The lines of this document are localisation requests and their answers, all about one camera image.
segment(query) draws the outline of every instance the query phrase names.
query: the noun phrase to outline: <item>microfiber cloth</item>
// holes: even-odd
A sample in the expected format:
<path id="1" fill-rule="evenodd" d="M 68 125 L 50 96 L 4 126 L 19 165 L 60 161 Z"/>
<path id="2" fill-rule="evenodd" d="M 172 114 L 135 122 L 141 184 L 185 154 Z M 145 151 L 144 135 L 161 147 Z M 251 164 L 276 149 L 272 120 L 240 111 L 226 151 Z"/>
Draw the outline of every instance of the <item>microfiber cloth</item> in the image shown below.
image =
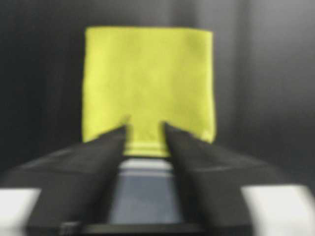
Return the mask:
<path id="1" fill-rule="evenodd" d="M 168 156 L 162 121 L 212 142 L 212 42 L 198 29 L 87 28 L 83 141 L 127 119 L 126 155 Z"/>

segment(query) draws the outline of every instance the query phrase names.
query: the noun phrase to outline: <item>dark backdrop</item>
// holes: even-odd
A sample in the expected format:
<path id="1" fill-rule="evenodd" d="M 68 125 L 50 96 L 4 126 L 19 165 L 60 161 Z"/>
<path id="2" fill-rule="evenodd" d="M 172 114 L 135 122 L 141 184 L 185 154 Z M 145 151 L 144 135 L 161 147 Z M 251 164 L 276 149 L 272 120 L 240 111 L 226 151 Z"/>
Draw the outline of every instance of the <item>dark backdrop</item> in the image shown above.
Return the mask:
<path id="1" fill-rule="evenodd" d="M 1 170 L 81 141 L 84 29 L 215 33 L 217 143 L 315 190 L 315 1 L 2 0 Z"/>

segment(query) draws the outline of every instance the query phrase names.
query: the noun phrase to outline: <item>yellow towel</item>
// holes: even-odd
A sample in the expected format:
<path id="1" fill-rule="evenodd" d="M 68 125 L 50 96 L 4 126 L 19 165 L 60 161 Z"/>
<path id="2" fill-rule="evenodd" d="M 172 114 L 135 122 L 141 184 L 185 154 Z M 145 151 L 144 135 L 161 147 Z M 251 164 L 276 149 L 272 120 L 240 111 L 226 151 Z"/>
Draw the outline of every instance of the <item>yellow towel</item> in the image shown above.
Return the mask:
<path id="1" fill-rule="evenodd" d="M 88 28 L 83 141 L 129 117 L 127 155 L 167 156 L 161 121 L 212 142 L 212 41 L 211 32 L 188 28 Z"/>

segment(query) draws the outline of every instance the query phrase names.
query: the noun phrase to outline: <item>white panel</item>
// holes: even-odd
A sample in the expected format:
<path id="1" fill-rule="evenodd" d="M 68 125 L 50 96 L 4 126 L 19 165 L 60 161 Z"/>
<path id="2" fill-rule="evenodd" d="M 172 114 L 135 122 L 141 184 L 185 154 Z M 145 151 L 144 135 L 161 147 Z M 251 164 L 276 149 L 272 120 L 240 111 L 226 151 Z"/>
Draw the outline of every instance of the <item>white panel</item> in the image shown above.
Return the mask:
<path id="1" fill-rule="evenodd" d="M 315 236 L 315 202 L 302 185 L 241 188 L 256 236 Z"/>
<path id="2" fill-rule="evenodd" d="M 155 169 L 155 170 L 171 170 L 172 166 L 164 160 L 152 159 L 129 159 L 120 165 L 121 169 Z"/>
<path id="3" fill-rule="evenodd" d="M 0 229 L 0 235 L 1 236 L 28 236 L 27 233 L 24 230 L 1 230 Z"/>
<path id="4" fill-rule="evenodd" d="M 25 226 L 40 194 L 40 189 L 0 189 L 0 230 Z"/>

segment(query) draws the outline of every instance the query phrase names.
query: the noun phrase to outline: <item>yellow cloth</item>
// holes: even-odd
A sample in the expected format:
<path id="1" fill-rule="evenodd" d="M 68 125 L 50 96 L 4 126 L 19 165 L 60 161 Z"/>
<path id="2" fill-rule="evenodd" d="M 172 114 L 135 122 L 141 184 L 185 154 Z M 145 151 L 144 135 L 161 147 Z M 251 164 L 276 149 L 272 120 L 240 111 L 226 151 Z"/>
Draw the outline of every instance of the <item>yellow cloth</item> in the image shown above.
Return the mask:
<path id="1" fill-rule="evenodd" d="M 83 141 L 129 117 L 127 155 L 167 156 L 161 121 L 212 142 L 212 40 L 187 28 L 88 28 Z"/>

